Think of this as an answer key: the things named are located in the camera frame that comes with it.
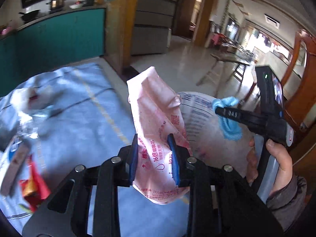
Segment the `person's right hand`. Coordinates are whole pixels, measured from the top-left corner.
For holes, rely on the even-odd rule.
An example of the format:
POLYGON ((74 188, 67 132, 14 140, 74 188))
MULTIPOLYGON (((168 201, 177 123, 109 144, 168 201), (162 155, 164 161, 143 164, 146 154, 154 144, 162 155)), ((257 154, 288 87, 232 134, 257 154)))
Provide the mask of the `person's right hand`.
MULTIPOLYGON (((246 156, 247 160, 247 171, 246 171, 246 180, 248 183, 252 183, 258 177, 257 171, 257 157, 254 150, 254 138, 249 142, 251 150, 246 156)), ((276 158, 279 163, 278 173, 274 182, 274 186, 271 189, 269 196, 273 196, 279 190, 282 190, 286 187, 292 179, 292 159, 288 154, 286 148, 279 143, 275 143, 271 139, 268 139, 266 142, 266 148, 269 153, 276 158)))

